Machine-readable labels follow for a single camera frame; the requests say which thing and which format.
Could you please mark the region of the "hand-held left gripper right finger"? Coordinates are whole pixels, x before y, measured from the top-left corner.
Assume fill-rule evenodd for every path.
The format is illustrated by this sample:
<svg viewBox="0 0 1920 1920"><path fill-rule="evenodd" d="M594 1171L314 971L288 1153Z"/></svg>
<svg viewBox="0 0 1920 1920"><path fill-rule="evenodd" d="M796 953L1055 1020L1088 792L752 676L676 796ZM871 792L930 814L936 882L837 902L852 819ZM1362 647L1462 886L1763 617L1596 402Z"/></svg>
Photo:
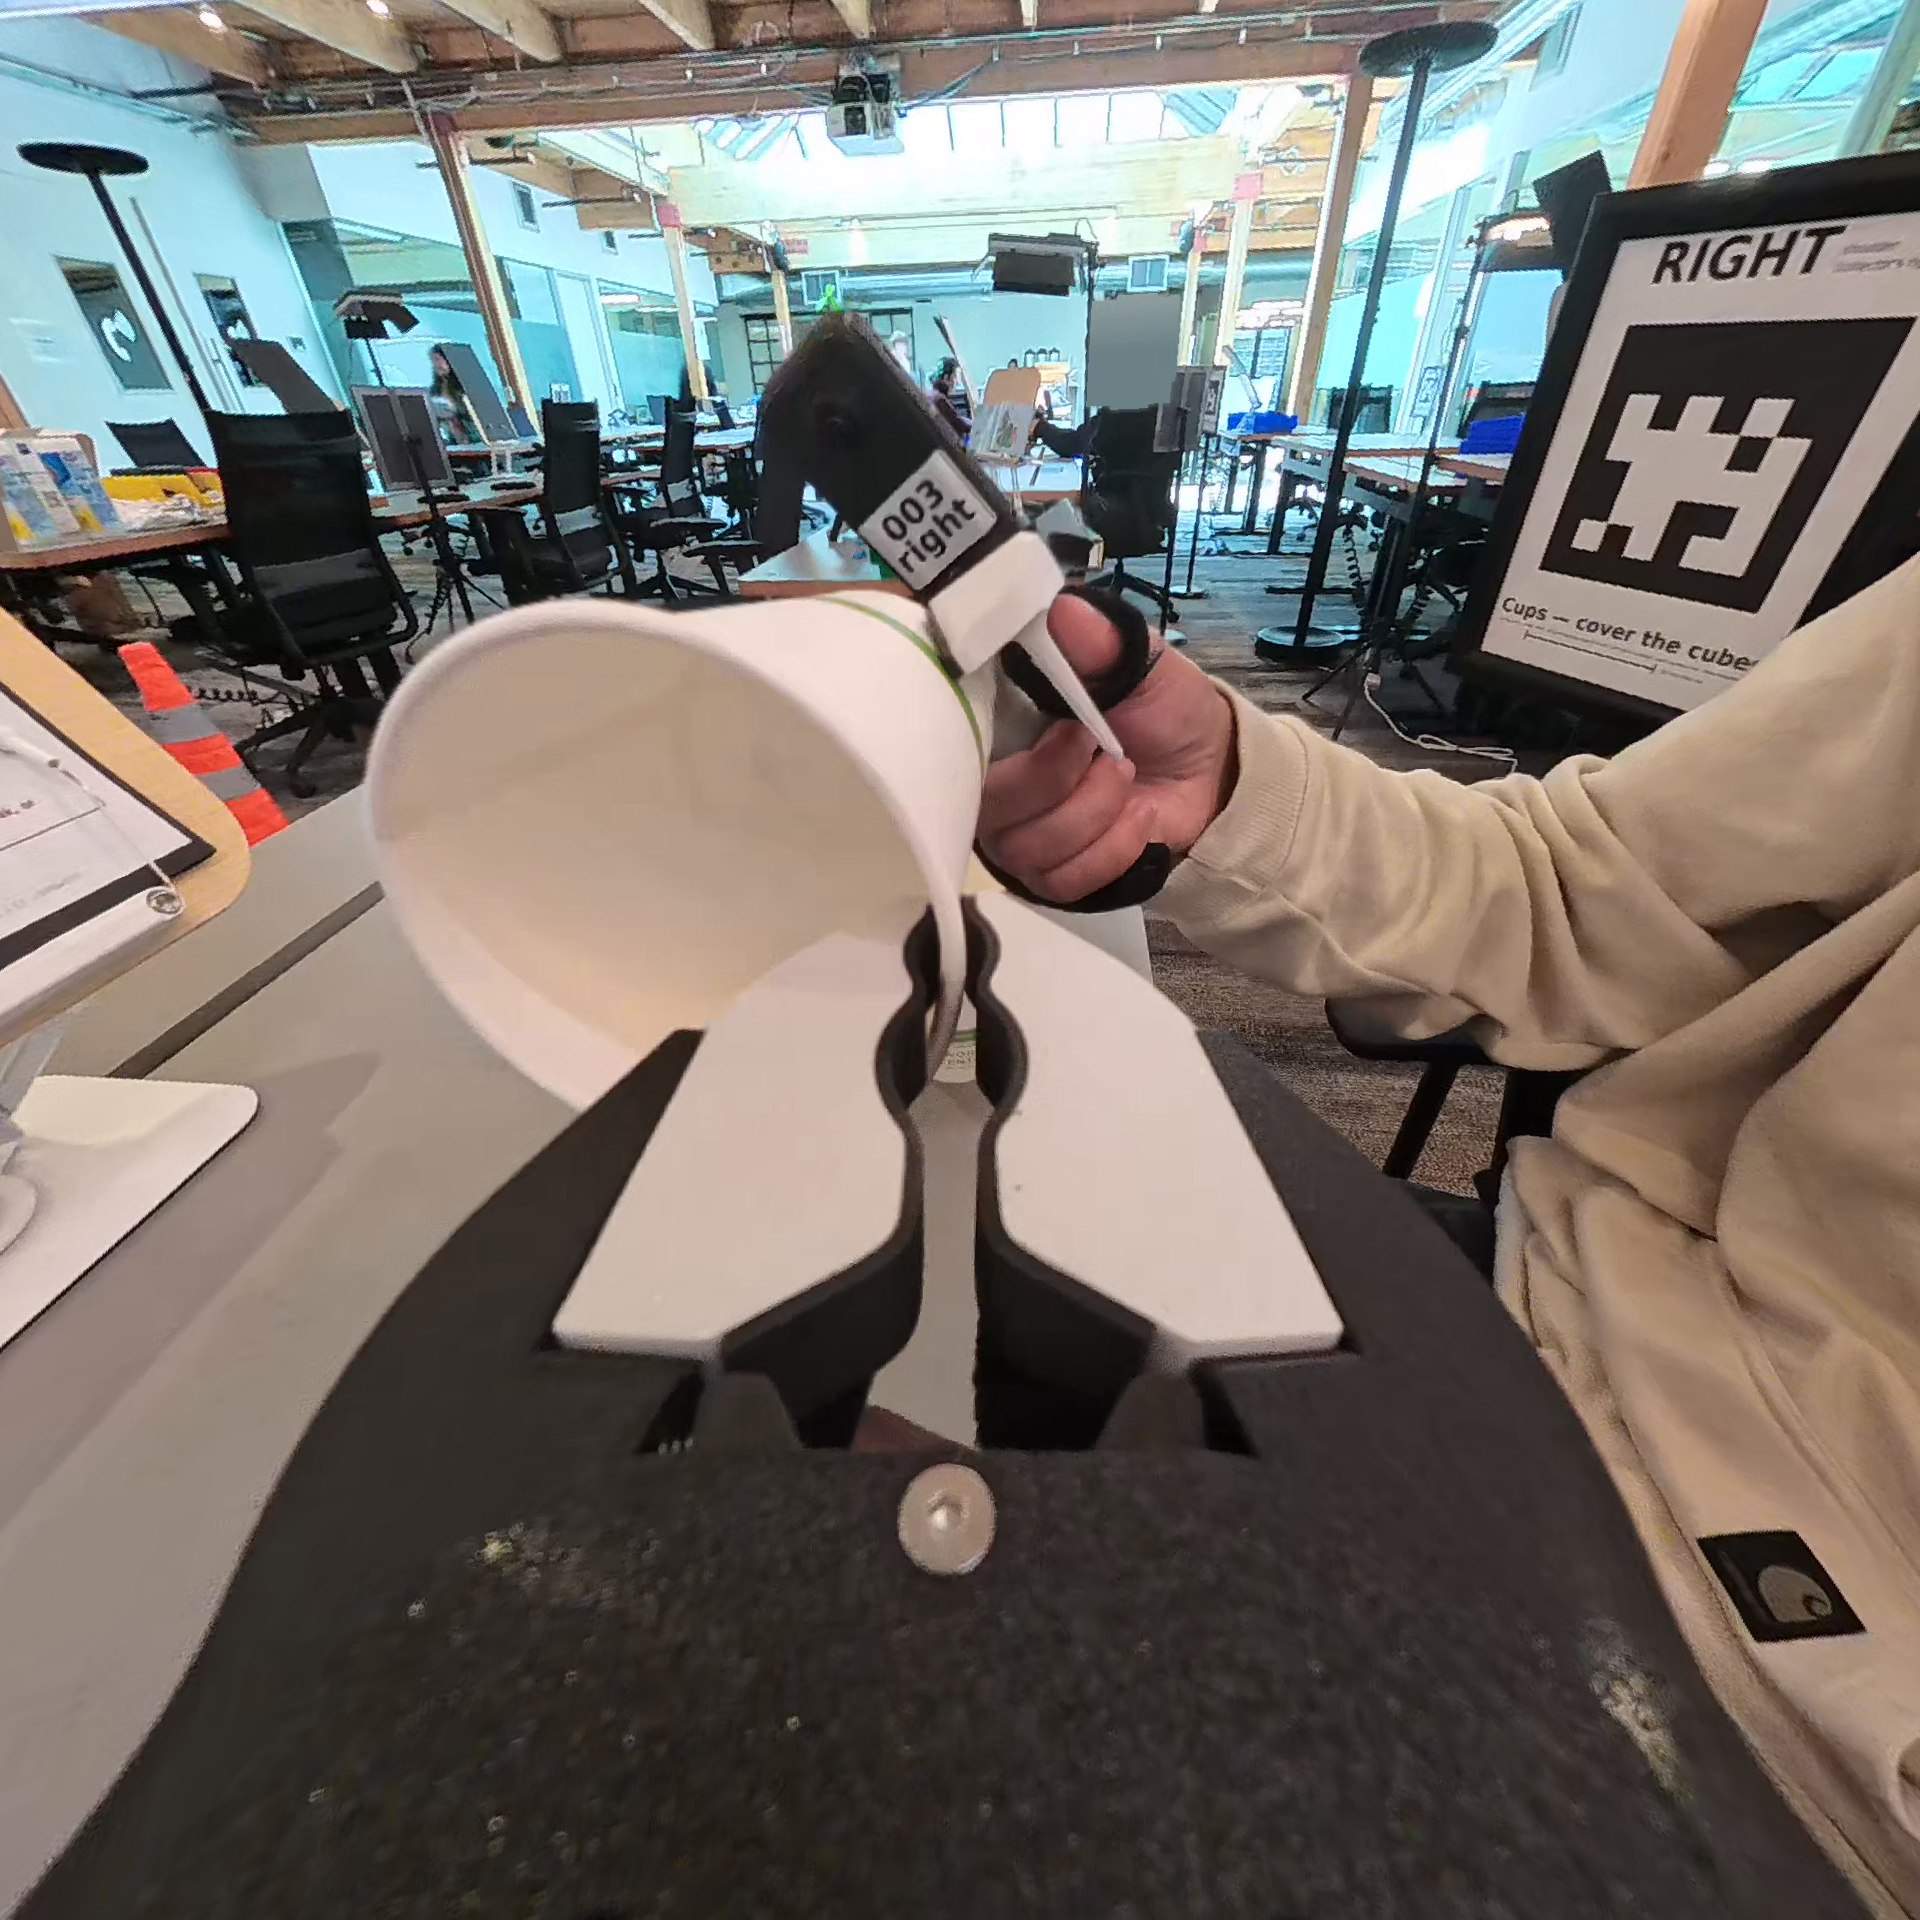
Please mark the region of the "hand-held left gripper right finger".
<svg viewBox="0 0 1920 1920"><path fill-rule="evenodd" d="M1237 1364L1347 1328L1194 1022L1005 895L966 906L976 1083L976 1431L1090 1450L1142 1383L1207 1422Z"/></svg>

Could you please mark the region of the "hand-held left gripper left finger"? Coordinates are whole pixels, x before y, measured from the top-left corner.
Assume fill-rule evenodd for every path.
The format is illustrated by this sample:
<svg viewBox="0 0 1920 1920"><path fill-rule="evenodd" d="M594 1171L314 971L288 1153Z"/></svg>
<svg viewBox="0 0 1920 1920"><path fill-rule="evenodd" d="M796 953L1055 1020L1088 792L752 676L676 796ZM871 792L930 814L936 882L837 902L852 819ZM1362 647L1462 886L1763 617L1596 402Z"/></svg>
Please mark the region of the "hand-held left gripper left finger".
<svg viewBox="0 0 1920 1920"><path fill-rule="evenodd" d="M662 1364L647 1455L691 1450L723 1385L843 1448L923 1294L923 1148L939 999L930 920L837 930L776 962L676 1057L669 1089L549 1203L549 1347Z"/></svg>

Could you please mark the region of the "person's right forearm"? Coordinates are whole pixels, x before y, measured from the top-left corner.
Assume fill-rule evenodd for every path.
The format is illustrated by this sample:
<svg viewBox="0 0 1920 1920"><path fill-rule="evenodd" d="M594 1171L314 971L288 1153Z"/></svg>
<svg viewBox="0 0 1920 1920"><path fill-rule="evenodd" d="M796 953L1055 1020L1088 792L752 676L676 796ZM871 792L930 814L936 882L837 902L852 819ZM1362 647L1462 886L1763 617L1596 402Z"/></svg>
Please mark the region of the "person's right forearm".
<svg viewBox="0 0 1920 1920"><path fill-rule="evenodd" d="M1230 698L1232 801L1165 913L1237 970L1474 1024L1510 1065L1637 1052L1813 966L1916 1040L1916 563L1614 759L1388 772ZM1864 984L1892 968L1886 994Z"/></svg>

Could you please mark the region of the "person's right hand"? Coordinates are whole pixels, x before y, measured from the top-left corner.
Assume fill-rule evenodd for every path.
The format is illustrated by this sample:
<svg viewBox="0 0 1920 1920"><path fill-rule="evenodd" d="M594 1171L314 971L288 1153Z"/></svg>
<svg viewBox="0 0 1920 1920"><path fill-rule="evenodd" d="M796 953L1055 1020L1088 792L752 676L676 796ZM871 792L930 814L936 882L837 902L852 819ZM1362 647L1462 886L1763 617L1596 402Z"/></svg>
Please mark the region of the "person's right hand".
<svg viewBox="0 0 1920 1920"><path fill-rule="evenodd" d="M976 852L1045 906L1092 898L1149 848L1184 858L1232 801L1234 708L1191 658L1162 655L1109 721L1119 756L1062 719L982 784Z"/></svg>

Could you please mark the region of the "black office chair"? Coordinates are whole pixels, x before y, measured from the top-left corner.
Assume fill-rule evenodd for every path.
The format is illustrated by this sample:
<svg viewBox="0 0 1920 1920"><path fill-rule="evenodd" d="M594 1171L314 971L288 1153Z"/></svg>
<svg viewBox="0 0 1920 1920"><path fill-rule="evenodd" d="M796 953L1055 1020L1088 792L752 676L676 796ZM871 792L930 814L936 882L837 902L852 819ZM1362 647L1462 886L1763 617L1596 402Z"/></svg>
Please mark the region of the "black office chair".
<svg viewBox="0 0 1920 1920"><path fill-rule="evenodd" d="M607 508L592 400L541 402L541 495L532 574L551 593L629 593L634 559Z"/></svg>
<svg viewBox="0 0 1920 1920"><path fill-rule="evenodd" d="M240 744L244 767L285 740L284 783L314 801L315 755L363 746L398 690L400 651L421 635L415 601L382 542L348 411L216 411L205 423L227 526L205 644L288 702Z"/></svg>
<svg viewBox="0 0 1920 1920"><path fill-rule="evenodd" d="M1088 586L1149 601L1168 635L1184 455L1158 449L1158 430L1158 408L1095 410L1082 455L1078 513L1102 559Z"/></svg>

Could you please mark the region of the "ceiling projector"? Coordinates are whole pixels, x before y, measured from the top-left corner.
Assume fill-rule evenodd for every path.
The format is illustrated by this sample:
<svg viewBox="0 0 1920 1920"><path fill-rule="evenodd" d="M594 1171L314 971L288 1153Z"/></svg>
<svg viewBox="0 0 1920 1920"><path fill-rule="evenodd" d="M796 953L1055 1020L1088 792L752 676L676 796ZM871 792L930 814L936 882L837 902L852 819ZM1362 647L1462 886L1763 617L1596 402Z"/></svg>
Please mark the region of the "ceiling projector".
<svg viewBox="0 0 1920 1920"><path fill-rule="evenodd" d="M901 63L843 63L823 106L823 131L851 158L904 154Z"/></svg>

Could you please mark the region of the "person's cream sweatshirt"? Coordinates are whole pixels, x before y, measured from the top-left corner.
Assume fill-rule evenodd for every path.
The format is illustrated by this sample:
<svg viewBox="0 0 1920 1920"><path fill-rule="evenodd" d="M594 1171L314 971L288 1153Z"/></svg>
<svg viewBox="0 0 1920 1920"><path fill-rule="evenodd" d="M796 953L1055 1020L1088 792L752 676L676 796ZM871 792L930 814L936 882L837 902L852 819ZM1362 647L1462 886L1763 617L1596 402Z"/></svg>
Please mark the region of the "person's cream sweatshirt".
<svg viewBox="0 0 1920 1920"><path fill-rule="evenodd" d="M1916 945L1734 1135L1707 1232L1517 1156L1503 1305L1683 1638L1874 1915L1916 1915Z"/></svg>

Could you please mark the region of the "wooden document stand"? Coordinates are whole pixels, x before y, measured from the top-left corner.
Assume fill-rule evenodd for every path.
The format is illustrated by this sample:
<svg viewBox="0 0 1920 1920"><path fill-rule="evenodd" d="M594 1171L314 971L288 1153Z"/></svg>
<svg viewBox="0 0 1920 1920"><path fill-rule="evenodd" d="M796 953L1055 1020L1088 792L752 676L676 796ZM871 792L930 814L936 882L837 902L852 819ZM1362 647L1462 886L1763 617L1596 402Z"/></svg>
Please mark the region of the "wooden document stand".
<svg viewBox="0 0 1920 1920"><path fill-rule="evenodd" d="M219 916L248 882L251 848L229 809L134 721L2 620L2 698L13 694L85 755L212 843L179 880L182 913L110 966L4 1007L2 970L2 1343L52 1311L136 1226L254 1121L251 1089L51 1072L63 1020L118 977Z"/></svg>

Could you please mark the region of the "black floor lamp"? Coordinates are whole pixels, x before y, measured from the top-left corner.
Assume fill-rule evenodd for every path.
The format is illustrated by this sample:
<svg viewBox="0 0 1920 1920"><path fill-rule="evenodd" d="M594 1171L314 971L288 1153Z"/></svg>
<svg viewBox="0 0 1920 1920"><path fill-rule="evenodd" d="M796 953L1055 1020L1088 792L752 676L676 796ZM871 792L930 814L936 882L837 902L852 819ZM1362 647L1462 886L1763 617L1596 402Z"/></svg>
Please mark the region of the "black floor lamp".
<svg viewBox="0 0 1920 1920"><path fill-rule="evenodd" d="M63 139L24 143L15 150L15 156L31 169L52 177L75 177L88 186L92 196L95 199L111 232L111 239L120 249L127 271L132 273L134 287L150 308L158 334L167 353L173 356L188 395L196 404L198 415L207 417L212 408L203 392L198 374L179 336L179 329L165 306L165 300L159 297L154 275L149 273L144 256L136 252L134 239L127 225L124 223L120 209L114 204L107 186L107 180L111 178L134 178L149 175L149 162L132 151Z"/></svg>
<svg viewBox="0 0 1920 1920"><path fill-rule="evenodd" d="M1311 552L1306 566L1302 588L1291 631L1283 627L1261 628L1253 644L1261 666L1307 666L1328 657L1339 641L1356 638L1356 628L1336 628L1315 617L1316 603L1328 588L1328 568L1336 547L1336 526L1343 515L1343 482L1349 454L1359 415L1367 356L1372 351L1379 306L1386 290L1386 275L1397 241L1400 204L1406 194L1410 161L1419 143L1429 82L1434 73L1450 73L1462 65L1485 57L1496 43L1496 30L1485 22L1437 22L1416 30L1400 30L1368 42L1359 51L1359 73L1367 80L1403 80L1403 116L1399 145L1383 192L1383 211L1376 230L1376 249L1352 334L1351 371L1341 388L1341 408L1334 420L1334 443L1323 473L1323 496L1311 534Z"/></svg>

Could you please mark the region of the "orange traffic cone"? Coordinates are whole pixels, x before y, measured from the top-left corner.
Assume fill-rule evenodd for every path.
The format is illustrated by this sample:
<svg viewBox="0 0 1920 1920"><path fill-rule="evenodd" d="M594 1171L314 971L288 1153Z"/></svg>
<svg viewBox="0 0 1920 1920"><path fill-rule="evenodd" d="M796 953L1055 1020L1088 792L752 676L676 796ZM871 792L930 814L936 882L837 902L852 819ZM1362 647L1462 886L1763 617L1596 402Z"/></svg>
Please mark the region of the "orange traffic cone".
<svg viewBox="0 0 1920 1920"><path fill-rule="evenodd" d="M229 809L247 843L258 847L285 833L288 823L276 801L159 649L132 641L116 649L116 658L132 679L149 734Z"/></svg>

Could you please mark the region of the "wooden instruction sign stand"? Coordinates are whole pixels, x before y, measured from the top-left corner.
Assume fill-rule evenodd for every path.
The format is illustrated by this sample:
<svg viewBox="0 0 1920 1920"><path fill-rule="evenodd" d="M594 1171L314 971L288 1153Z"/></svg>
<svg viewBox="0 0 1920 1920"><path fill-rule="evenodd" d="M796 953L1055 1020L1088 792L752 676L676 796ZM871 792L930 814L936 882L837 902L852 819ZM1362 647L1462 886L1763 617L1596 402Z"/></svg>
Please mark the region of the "wooden instruction sign stand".
<svg viewBox="0 0 1920 1920"><path fill-rule="evenodd" d="M2 736L2 970L15 1007L156 940L212 843L13 694Z"/></svg>

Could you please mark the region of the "black framed marker sign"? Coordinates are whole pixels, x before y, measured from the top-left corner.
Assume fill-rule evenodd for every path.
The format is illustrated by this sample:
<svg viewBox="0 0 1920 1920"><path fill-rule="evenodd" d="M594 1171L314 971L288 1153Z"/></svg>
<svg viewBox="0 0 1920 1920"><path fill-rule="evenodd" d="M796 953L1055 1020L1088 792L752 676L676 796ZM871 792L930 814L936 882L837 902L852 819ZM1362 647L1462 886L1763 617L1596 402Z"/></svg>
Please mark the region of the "black framed marker sign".
<svg viewBox="0 0 1920 1920"><path fill-rule="evenodd" d="M1917 154L1596 199L1451 651L1661 724L1916 554Z"/></svg>

